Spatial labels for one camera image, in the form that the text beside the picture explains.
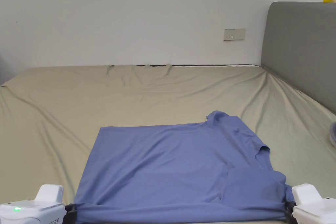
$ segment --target bed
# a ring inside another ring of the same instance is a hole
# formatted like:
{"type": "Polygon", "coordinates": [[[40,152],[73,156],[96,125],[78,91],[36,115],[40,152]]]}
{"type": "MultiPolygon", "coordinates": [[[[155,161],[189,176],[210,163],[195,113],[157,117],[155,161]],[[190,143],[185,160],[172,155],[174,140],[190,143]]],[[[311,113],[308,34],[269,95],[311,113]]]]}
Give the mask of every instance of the bed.
{"type": "Polygon", "coordinates": [[[0,202],[34,198],[47,183],[64,185],[64,203],[73,202],[101,127],[203,122],[215,110],[237,115],[270,147],[272,166],[288,184],[311,183],[323,197],[336,198],[336,148],[328,140],[334,104],[314,97],[319,85],[295,89],[302,82],[272,61],[277,45],[268,40],[278,34],[269,29],[279,17],[270,13],[288,4],[272,5],[263,67],[52,67],[6,82],[0,88],[0,202]]]}

